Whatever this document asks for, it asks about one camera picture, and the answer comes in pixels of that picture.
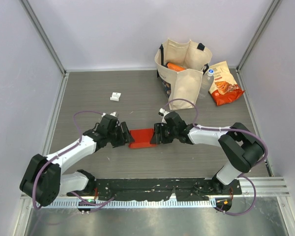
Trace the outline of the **red cardboard paper box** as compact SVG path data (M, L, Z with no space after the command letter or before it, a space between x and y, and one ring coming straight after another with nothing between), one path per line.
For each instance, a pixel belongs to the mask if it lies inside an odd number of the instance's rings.
M130 130L130 134L134 139L128 146L130 149L151 148L156 146L156 144L150 143L154 134L153 128Z

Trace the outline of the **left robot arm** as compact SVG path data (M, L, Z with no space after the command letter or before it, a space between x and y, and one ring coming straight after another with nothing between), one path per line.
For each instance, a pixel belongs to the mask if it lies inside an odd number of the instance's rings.
M19 188L32 198L36 207L46 207L63 194L90 196L96 189L95 177L84 170L72 174L66 174L66 170L107 144L116 148L132 142L134 138L126 123L119 122L114 115L105 114L94 128L85 131L67 147L47 156L33 156Z

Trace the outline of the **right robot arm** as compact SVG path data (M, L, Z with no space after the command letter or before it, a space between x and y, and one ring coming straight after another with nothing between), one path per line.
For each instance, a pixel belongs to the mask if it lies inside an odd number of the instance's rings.
M186 124L176 112L159 111L161 123L154 125L151 144L169 144L177 139L183 144L210 145L222 148L228 162L214 175L207 193L224 194L237 177L248 173L266 158L266 144L242 123L227 127Z

